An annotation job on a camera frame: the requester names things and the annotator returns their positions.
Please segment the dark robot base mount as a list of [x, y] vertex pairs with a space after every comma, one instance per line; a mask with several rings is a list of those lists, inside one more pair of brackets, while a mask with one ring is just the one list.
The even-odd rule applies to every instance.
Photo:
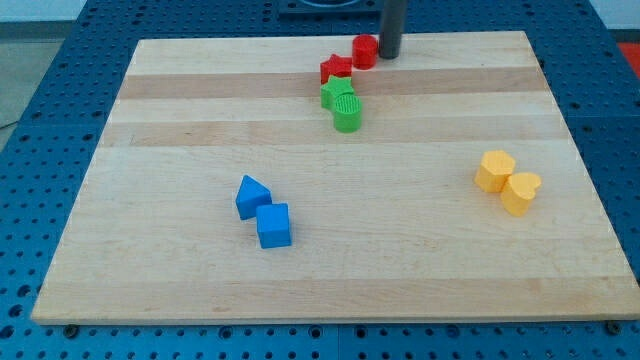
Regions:
[[278, 0], [279, 18], [378, 14], [383, 0]]

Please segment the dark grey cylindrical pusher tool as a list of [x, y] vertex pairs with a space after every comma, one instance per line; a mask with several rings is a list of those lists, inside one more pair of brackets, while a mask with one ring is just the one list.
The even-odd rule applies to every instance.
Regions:
[[378, 56], [395, 59], [400, 54], [408, 0], [385, 0], [381, 11]]

